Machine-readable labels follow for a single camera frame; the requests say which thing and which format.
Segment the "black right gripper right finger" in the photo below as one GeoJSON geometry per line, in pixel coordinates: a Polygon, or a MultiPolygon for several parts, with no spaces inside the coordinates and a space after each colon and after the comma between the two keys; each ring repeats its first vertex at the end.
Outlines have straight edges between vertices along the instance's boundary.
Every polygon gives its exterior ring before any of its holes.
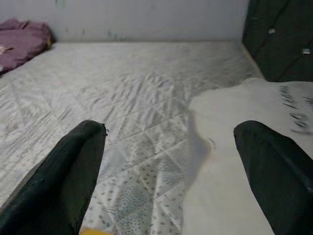
{"type": "Polygon", "coordinates": [[[276,235],[313,233],[313,161],[291,138],[257,121],[234,128],[251,191],[276,235]]]}

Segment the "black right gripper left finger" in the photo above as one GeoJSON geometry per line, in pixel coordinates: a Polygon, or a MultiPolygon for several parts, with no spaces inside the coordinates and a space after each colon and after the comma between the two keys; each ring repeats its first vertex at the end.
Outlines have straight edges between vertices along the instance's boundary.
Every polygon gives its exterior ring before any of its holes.
{"type": "Polygon", "coordinates": [[[35,165],[0,208],[3,235],[77,235],[94,192],[107,129],[84,120],[35,165]]]}

